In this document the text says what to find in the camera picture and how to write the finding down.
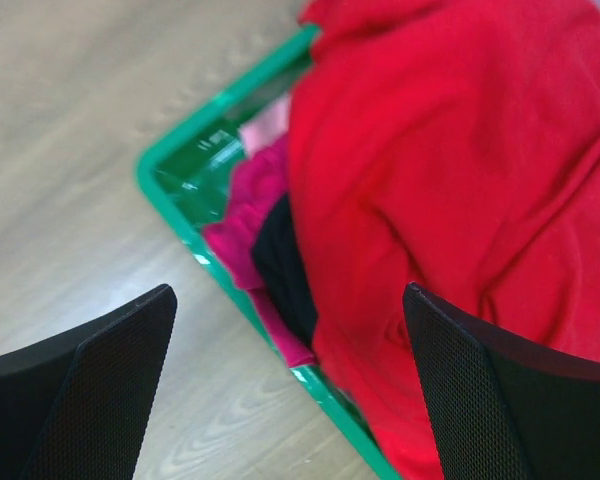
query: wooden floor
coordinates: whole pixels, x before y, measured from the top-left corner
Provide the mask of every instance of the wooden floor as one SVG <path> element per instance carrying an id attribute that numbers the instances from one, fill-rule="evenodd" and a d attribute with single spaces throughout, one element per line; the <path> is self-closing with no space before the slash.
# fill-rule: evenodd
<path id="1" fill-rule="evenodd" d="M 302 3 L 0 0 L 0 354 L 171 284 L 138 479 L 374 478 L 134 180 Z"/>

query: light pink fabric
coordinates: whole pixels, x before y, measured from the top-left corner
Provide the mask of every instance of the light pink fabric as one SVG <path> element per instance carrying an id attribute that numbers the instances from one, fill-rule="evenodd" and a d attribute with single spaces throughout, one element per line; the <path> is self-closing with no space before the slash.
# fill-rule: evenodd
<path id="1" fill-rule="evenodd" d="M 287 329 L 251 260 L 251 247 L 267 215 L 287 190 L 287 136 L 284 135 L 234 169 L 225 218 L 206 227 L 202 235 L 230 271 L 235 285 L 247 291 L 265 330 L 291 368 L 315 364 L 315 357 Z"/>
<path id="2" fill-rule="evenodd" d="M 240 139 L 247 157 L 253 157 L 285 134 L 289 127 L 290 106 L 291 97 L 285 94 L 240 127 Z"/>

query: green plastic basket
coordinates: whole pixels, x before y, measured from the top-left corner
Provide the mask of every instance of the green plastic basket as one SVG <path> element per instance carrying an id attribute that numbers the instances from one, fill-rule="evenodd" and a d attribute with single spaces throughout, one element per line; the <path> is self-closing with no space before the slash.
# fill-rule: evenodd
<path id="1" fill-rule="evenodd" d="M 245 158 L 239 127 L 288 91 L 311 65 L 309 45 L 317 33 L 316 27 L 304 28 L 215 95 L 150 147 L 137 170 L 140 188 L 151 203 L 274 350 L 249 297 L 234 286 L 200 231 L 224 214 L 231 169 Z M 320 368 L 301 366 L 291 371 L 380 478 L 400 478 L 356 408 Z"/>

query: laundry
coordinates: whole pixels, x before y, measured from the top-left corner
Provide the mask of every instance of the laundry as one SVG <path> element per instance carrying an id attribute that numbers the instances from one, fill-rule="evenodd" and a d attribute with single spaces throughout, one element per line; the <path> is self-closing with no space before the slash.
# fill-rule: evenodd
<path id="1" fill-rule="evenodd" d="M 315 363 L 315 357 L 280 318 L 251 259 L 251 248 L 267 215 L 287 191 L 287 158 L 287 137 L 283 135 L 235 167 L 225 217 L 207 226 L 202 235 L 231 272 L 235 285 L 251 297 L 287 366 L 296 367 Z"/>
<path id="2" fill-rule="evenodd" d="M 267 216 L 251 256 L 285 325 L 311 348 L 318 314 L 298 251 L 288 194 Z"/>
<path id="3" fill-rule="evenodd" d="M 287 133 L 290 103 L 291 96 L 286 93 L 240 127 L 240 140 L 247 157 L 253 157 Z"/>
<path id="4" fill-rule="evenodd" d="M 417 281 L 600 361 L 600 12 L 586 0 L 315 0 L 290 194 L 313 347 L 389 461 L 442 471 L 401 308 Z"/>

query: red fabric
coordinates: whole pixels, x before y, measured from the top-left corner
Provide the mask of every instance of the red fabric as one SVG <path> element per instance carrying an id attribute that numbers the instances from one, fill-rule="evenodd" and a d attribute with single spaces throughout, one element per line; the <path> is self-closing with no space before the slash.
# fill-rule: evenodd
<path id="1" fill-rule="evenodd" d="M 316 0 L 294 92 L 314 348 L 410 479 L 442 478 L 401 307 L 418 281 L 600 361 L 600 13 L 584 0 Z"/>

